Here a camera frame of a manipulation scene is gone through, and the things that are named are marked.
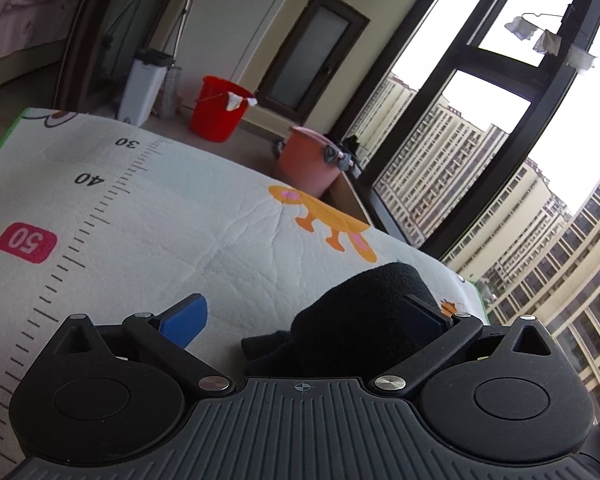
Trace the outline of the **black fleece garment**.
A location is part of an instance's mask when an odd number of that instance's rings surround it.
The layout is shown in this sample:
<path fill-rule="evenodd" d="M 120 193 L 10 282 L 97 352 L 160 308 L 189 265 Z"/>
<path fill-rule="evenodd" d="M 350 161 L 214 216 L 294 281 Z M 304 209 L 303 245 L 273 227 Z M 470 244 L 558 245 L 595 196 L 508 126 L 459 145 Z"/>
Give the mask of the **black fleece garment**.
<path fill-rule="evenodd" d="M 405 296 L 436 311 L 414 266 L 378 266 L 329 289 L 300 311 L 289 330 L 242 340 L 244 375 L 371 380 L 409 356 Z"/>

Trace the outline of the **cartoon printed play mat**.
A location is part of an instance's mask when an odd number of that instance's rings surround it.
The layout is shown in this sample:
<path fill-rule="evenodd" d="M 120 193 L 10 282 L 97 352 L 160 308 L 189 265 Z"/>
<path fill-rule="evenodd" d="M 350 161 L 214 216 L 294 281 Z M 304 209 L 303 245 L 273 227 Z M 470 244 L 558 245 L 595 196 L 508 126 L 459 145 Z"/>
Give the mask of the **cartoon printed play mat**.
<path fill-rule="evenodd" d="M 22 460 L 10 398 L 67 316 L 116 324 L 198 292 L 194 355 L 237 376 L 242 339 L 390 262 L 443 312 L 483 316 L 471 282 L 285 183 L 115 120 L 24 110 L 0 142 L 0 479 Z"/>

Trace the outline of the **grey cloths on tub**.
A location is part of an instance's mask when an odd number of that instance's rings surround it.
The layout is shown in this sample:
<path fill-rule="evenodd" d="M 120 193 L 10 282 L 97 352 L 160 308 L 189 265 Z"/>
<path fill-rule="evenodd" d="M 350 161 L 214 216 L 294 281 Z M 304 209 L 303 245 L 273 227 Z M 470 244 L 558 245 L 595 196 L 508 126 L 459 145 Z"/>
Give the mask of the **grey cloths on tub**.
<path fill-rule="evenodd" d="M 353 166 L 352 155 L 335 145 L 324 147 L 323 159 L 327 166 L 334 166 L 339 171 L 347 171 Z"/>

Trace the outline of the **red plastic bucket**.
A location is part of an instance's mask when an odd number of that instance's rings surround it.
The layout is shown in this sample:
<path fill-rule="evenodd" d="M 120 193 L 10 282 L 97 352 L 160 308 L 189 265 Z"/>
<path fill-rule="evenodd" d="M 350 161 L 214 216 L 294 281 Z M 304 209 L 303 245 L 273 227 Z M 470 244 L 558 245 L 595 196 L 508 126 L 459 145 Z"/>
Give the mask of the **red plastic bucket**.
<path fill-rule="evenodd" d="M 215 76 L 202 78 L 202 86 L 189 119 L 188 128 L 192 133 L 214 143 L 222 143 L 230 138 L 250 107 L 227 112 L 228 92 L 256 98 L 249 90 L 229 80 Z"/>

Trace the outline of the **pink plastic tub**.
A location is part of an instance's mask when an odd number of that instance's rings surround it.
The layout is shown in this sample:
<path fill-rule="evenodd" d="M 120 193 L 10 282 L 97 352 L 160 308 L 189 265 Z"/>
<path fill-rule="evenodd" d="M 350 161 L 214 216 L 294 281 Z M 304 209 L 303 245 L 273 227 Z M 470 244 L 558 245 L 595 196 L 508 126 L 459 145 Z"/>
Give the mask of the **pink plastic tub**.
<path fill-rule="evenodd" d="M 326 145 L 338 146 L 321 133 L 304 127 L 291 127 L 290 136 L 273 169 L 274 178 L 320 198 L 344 172 L 324 163 Z"/>

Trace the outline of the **white cloth on bucket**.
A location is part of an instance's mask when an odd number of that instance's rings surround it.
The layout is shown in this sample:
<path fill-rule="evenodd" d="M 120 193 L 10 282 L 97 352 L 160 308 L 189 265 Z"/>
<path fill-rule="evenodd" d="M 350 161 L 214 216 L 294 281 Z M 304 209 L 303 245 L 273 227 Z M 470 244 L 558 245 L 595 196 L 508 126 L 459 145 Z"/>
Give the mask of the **white cloth on bucket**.
<path fill-rule="evenodd" d="M 252 107 L 258 104 L 258 100 L 253 96 L 240 96 L 234 92 L 227 93 L 227 103 L 225 110 L 227 112 L 234 112 L 234 110 L 239 110 L 241 107 Z"/>

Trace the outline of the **white bin with black lid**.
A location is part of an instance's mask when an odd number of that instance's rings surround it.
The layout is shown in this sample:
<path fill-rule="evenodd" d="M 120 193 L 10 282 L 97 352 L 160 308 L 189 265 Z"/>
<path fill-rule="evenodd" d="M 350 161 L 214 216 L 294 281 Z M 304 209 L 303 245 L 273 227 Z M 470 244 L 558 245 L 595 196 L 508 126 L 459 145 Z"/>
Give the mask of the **white bin with black lid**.
<path fill-rule="evenodd" d="M 173 61 L 172 55 L 151 48 L 135 52 L 117 112 L 118 122 L 137 127 L 146 122 Z"/>

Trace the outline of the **dark framed frosted window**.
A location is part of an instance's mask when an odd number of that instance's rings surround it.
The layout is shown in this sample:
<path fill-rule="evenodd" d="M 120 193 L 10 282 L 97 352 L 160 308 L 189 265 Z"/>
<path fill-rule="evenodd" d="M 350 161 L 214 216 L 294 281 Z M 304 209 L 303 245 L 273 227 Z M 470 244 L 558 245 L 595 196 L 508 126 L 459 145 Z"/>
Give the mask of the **dark framed frosted window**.
<path fill-rule="evenodd" d="M 309 0 L 260 81 L 260 107 L 305 122 L 369 22 L 343 0 Z"/>

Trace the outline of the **white cloths on hanger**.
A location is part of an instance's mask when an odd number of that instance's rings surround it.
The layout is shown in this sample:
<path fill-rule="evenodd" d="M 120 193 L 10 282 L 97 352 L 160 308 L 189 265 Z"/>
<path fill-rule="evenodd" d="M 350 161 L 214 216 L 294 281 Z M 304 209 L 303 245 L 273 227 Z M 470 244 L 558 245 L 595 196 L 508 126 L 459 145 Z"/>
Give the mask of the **white cloths on hanger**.
<path fill-rule="evenodd" d="M 597 56 L 587 48 L 568 42 L 557 32 L 551 32 L 547 27 L 536 24 L 540 18 L 559 20 L 562 16 L 555 13 L 524 12 L 504 24 L 504 28 L 521 43 L 521 47 L 515 48 L 513 53 L 507 53 L 507 56 L 516 58 L 517 61 L 538 65 L 541 56 L 558 58 L 562 48 L 565 48 L 565 63 L 568 67 L 574 68 L 578 73 L 592 70 Z"/>

